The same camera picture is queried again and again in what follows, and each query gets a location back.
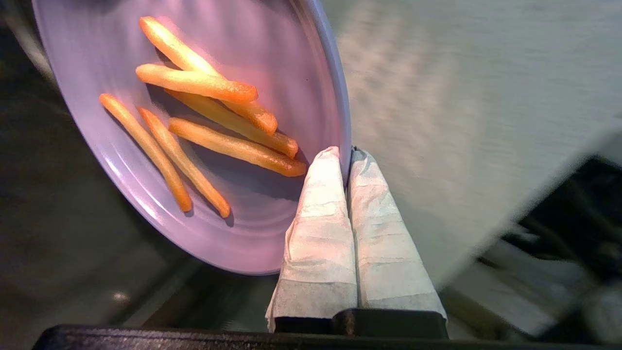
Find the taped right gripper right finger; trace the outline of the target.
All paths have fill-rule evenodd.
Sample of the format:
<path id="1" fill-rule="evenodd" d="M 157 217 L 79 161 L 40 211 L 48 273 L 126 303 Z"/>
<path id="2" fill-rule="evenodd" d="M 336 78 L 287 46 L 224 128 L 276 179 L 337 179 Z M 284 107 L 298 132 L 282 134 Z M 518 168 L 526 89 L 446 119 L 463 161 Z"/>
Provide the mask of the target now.
<path id="1" fill-rule="evenodd" d="M 353 149 L 348 211 L 355 237 L 358 303 L 366 309 L 447 313 L 379 164 Z"/>

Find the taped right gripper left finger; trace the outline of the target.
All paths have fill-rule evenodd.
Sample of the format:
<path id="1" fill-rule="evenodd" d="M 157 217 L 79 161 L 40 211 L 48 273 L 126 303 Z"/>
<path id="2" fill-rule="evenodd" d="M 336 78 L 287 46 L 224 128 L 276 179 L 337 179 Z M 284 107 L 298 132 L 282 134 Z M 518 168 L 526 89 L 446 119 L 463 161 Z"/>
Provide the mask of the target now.
<path id="1" fill-rule="evenodd" d="M 355 243 L 345 199 L 340 150 L 318 153 L 286 231 L 282 267 L 266 311 L 274 333 L 287 317 L 332 319 L 355 308 Z"/>

